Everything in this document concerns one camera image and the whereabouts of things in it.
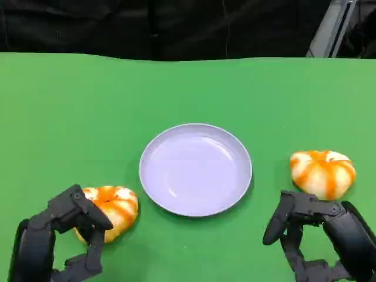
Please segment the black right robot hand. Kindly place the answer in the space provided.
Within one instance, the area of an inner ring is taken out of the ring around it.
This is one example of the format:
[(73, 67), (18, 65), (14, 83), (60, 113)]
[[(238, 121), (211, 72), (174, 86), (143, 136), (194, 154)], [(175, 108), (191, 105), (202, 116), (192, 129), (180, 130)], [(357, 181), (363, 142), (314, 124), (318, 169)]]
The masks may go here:
[[(322, 226), (339, 256), (335, 266), (307, 261), (301, 250), (305, 225)], [(375, 234), (348, 201), (321, 200), (313, 194), (283, 190), (263, 236), (279, 241), (296, 281), (375, 281)]]

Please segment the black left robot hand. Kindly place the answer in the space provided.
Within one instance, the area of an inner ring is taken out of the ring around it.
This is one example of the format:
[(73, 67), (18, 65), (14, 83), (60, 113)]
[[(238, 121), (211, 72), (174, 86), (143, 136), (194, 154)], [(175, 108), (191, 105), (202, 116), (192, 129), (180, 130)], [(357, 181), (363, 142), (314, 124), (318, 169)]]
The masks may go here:
[[(101, 255), (108, 217), (87, 199), (78, 184), (48, 201), (46, 209), (18, 225), (8, 281), (85, 281), (103, 271)], [(85, 253), (53, 268), (56, 234), (76, 228), (88, 244)]]

